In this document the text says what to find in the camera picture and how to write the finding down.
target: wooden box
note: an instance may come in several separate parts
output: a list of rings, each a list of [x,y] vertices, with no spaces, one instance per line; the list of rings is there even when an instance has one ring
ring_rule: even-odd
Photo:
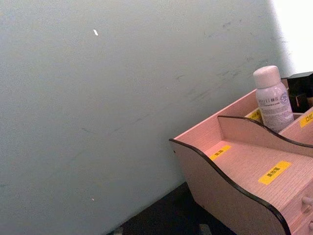
[[[313,108],[280,133],[256,109],[252,91],[170,139],[192,195],[238,235],[313,235]]]

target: wall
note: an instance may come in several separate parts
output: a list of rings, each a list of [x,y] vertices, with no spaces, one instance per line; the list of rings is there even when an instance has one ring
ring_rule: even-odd
[[[258,0],[2,3],[0,230],[103,234],[184,182],[167,140],[254,89],[255,69],[288,73],[269,12]]]

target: yellow sticker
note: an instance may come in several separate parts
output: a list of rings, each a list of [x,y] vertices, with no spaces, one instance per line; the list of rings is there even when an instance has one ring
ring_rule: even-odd
[[[253,112],[251,115],[248,116],[248,118],[253,119],[253,120],[257,120],[257,121],[262,120],[260,110],[258,109],[257,111]]]
[[[225,145],[223,148],[221,148],[219,151],[217,151],[215,154],[212,154],[210,159],[212,161],[214,161],[215,159],[217,159],[217,157],[221,156],[224,152],[226,152],[227,150],[229,150],[231,148],[231,146],[229,145]]]
[[[310,112],[308,115],[300,119],[300,126],[301,128],[308,125],[313,121],[313,112]]]
[[[281,173],[283,173],[284,170],[286,170],[290,165],[291,165],[291,163],[288,163],[288,162],[285,162],[285,161],[279,162],[271,170],[266,172],[266,174],[263,175],[258,180],[258,182],[262,183],[262,184],[265,184],[265,185],[269,185],[274,179],[276,179]]]

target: drawer knob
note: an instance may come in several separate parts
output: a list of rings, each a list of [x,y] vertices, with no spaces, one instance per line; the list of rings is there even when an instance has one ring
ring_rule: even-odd
[[[304,196],[304,197],[302,198],[302,202],[303,202],[304,204],[313,206],[313,198]]]

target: dark floor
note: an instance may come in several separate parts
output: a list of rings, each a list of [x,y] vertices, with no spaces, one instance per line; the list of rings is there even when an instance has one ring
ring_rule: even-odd
[[[212,235],[235,235],[195,203],[184,183],[121,227],[123,235],[198,235],[200,224],[207,224]]]

